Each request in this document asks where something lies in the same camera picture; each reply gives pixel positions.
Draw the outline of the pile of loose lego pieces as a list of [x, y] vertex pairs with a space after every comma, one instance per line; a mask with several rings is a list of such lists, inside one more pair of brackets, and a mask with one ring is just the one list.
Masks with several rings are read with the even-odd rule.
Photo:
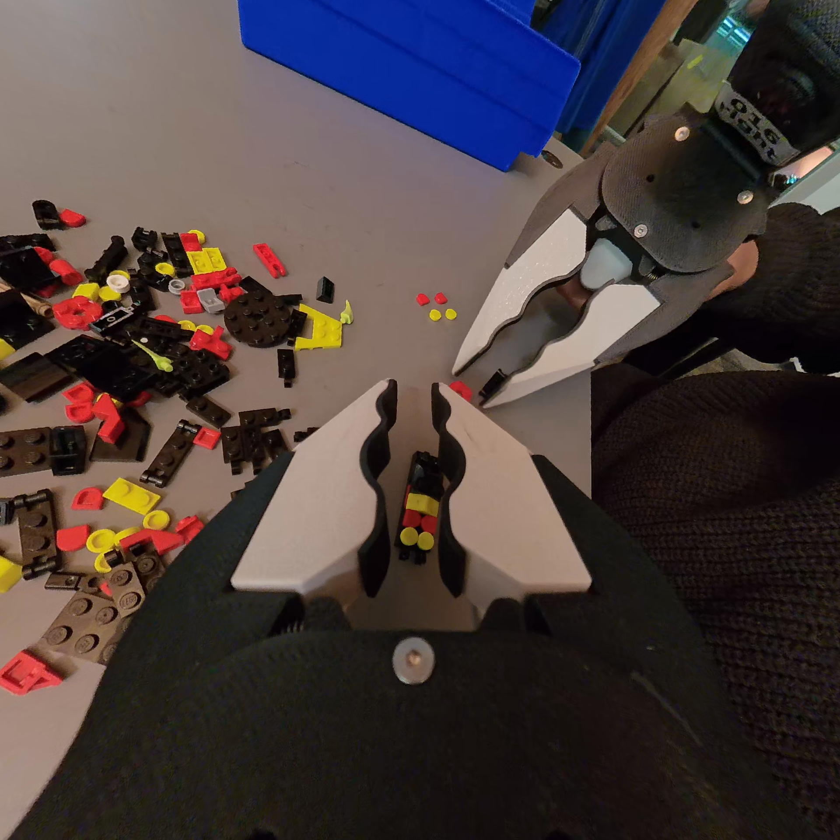
[[[246, 464], [258, 473], [288, 449], [278, 426], [291, 410], [240, 411], [230, 426], [231, 413], [208, 397], [230, 379], [235, 340], [225, 329], [226, 306], [246, 292], [273, 293], [227, 266], [197, 229], [135, 228], [138, 265], [131, 269], [123, 267], [130, 257], [124, 237], [113, 235], [79, 271], [49, 232], [82, 227], [87, 218], [46, 199], [32, 208], [40, 233], [2, 236], [2, 389], [27, 404], [60, 395], [67, 421], [2, 430], [2, 477], [49, 472], [62, 479], [84, 475], [90, 464], [141, 464], [151, 439], [141, 407], [154, 396], [176, 397], [191, 414], [138, 482], [118, 477], [106, 489], [82, 487], [70, 502], [75, 511], [118, 505], [137, 525], [62, 528], [52, 488], [2, 496], [2, 527], [17, 524], [20, 548], [19, 560], [2, 557], [2, 593], [38, 578], [47, 590], [71, 592], [42, 648], [103, 667], [163, 575], [167, 555], [203, 528], [198, 516], [172, 527], [154, 489], [168, 487], [198, 447], [222, 445], [233, 475]], [[272, 348], [294, 350], [299, 334], [311, 334], [298, 310], [306, 302], [300, 294], [273, 295], [294, 311], [287, 339]]]

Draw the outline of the black round lego plate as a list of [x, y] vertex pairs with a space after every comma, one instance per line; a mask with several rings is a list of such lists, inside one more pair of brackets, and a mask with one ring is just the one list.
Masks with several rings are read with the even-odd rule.
[[224, 325], [235, 341], [270, 349], [287, 339], [294, 309], [269, 292], [246, 292], [229, 302]]

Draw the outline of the blue plastic bin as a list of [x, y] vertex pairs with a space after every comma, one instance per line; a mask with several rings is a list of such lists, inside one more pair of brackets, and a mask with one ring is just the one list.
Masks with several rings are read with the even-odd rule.
[[240, 1], [245, 47], [502, 172], [537, 156], [581, 64], [534, 2]]
[[580, 139], [593, 131], [664, 5], [664, 1], [538, 2], [532, 27], [581, 64], [557, 133]]

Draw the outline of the person's right forearm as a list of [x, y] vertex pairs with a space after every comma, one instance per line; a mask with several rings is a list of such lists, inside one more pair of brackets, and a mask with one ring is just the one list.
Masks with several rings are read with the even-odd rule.
[[722, 291], [625, 362], [664, 375], [710, 340], [766, 364], [797, 359], [807, 373], [839, 370], [839, 209], [771, 208], [752, 276]]

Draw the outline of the yellow lego wedge plate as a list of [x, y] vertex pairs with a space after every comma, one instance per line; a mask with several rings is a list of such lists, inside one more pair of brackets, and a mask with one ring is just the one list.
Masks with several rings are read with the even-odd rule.
[[311, 334], [299, 334], [295, 339], [294, 350], [333, 350], [343, 345], [343, 323], [325, 313], [301, 303], [298, 310], [306, 316], [306, 324], [311, 325]]

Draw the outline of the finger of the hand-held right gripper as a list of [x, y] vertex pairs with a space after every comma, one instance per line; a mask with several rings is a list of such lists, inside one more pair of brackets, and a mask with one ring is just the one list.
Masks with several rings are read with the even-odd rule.
[[586, 244], [586, 223], [568, 208], [502, 269], [458, 350], [453, 375], [464, 373], [487, 352], [498, 333], [517, 322], [538, 293], [579, 272], [588, 257]]
[[494, 393], [483, 397], [481, 405], [492, 408], [512, 403], [595, 368], [607, 360], [613, 345], [628, 338], [660, 305], [645, 286], [615, 282], [604, 286], [588, 300], [570, 332], [547, 343], [529, 366], [512, 373]]

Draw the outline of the wooden post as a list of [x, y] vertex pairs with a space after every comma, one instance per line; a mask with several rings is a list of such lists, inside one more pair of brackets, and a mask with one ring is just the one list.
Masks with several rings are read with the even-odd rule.
[[671, 40], [679, 26], [683, 24], [690, 11], [697, 5], [697, 1], [666, 1], [660, 9], [655, 21], [640, 42], [636, 53], [628, 62], [623, 75], [617, 82], [611, 96], [606, 101], [604, 109], [595, 124], [594, 129], [582, 145], [579, 154], [588, 157], [595, 149], [595, 142], [603, 130], [608, 127], [614, 114], [620, 109], [633, 92], [636, 85], [647, 74], [662, 49]]

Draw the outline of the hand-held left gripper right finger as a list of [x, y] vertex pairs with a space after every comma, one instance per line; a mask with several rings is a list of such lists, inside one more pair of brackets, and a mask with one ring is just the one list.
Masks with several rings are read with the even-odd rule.
[[589, 592], [592, 573], [533, 453], [448, 385], [430, 394], [444, 482], [438, 569], [472, 626], [498, 600]]

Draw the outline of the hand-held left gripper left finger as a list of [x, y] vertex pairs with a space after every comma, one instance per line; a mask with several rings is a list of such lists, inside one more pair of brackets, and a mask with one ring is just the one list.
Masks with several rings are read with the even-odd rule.
[[397, 383], [384, 379], [299, 443], [232, 575], [246, 594], [331, 599], [353, 609], [382, 588], [392, 557], [381, 478], [392, 460]]

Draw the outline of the person's right hand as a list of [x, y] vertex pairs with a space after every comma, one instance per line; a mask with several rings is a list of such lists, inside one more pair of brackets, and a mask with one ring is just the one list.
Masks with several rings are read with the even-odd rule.
[[760, 260], [759, 241], [750, 239], [741, 244], [729, 257], [731, 273], [718, 283], [707, 296], [707, 301], [734, 291], [746, 284], [755, 274]]

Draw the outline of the black red yellow lego assembly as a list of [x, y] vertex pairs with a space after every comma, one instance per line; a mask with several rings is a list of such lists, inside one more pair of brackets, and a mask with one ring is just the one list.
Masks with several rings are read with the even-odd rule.
[[408, 469], [394, 547], [400, 561], [424, 565], [436, 544], [438, 512], [445, 492], [438, 458], [417, 450]]

